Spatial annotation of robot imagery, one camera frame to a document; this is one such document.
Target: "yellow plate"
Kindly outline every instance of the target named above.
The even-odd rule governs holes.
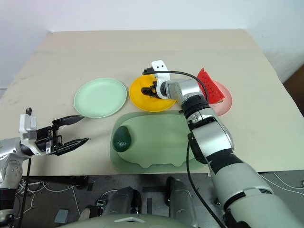
[[[142,94],[142,88],[150,87],[153,85],[153,81],[156,81],[153,75],[142,75],[138,77],[129,89],[131,101],[136,107],[148,112],[161,112],[171,108],[176,100],[151,98]]]

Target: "pink plate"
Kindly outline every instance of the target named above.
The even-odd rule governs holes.
[[[222,85],[221,83],[214,81],[213,82],[217,85],[217,87],[222,91],[224,94],[225,98],[223,102],[217,103],[217,104],[209,104],[211,108],[214,109],[215,113],[220,116],[226,114],[231,106],[232,106],[232,96],[229,90]]]

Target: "avocado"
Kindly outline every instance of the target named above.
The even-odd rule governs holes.
[[[125,152],[131,146],[131,135],[126,126],[117,128],[113,135],[113,147],[117,152]]]

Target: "white wall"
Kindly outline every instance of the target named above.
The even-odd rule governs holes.
[[[302,0],[2,0],[0,87],[48,30],[246,29],[285,81],[304,63]]]

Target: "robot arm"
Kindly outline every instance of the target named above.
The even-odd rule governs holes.
[[[0,140],[0,226],[14,219],[15,191],[22,177],[22,163],[33,155],[62,155],[83,145],[88,138],[62,143],[59,127],[74,124],[83,116],[54,120],[52,126],[37,130],[37,118],[31,108],[20,115],[19,137]]]
[[[154,71],[160,66],[165,66],[161,60],[152,63]],[[209,107],[198,83],[193,79],[170,80],[168,75],[164,82],[158,80],[158,75],[155,74],[157,83],[154,83],[156,97],[176,99],[181,105],[191,131],[188,139],[192,152],[196,160],[209,166],[216,195],[225,211],[226,225],[234,228],[303,228],[259,174],[233,153],[232,137]]]

